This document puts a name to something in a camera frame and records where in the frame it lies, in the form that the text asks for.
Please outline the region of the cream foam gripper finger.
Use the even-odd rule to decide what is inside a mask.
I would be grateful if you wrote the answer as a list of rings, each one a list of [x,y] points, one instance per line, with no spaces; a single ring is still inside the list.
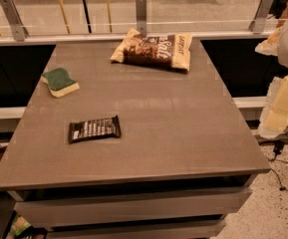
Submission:
[[[266,104],[260,117],[258,133],[264,138],[275,138],[288,126],[288,75],[274,77],[269,86]]]
[[[282,28],[277,28],[272,35],[255,47],[255,52],[266,56],[278,55],[278,43]]]

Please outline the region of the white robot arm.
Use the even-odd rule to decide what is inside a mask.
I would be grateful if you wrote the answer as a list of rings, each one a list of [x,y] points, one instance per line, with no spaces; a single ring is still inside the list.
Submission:
[[[288,69],[288,19],[268,39],[259,43],[255,52],[276,56],[280,65]],[[266,105],[260,117],[259,134],[275,138],[288,127],[288,75],[275,77],[269,86]]]

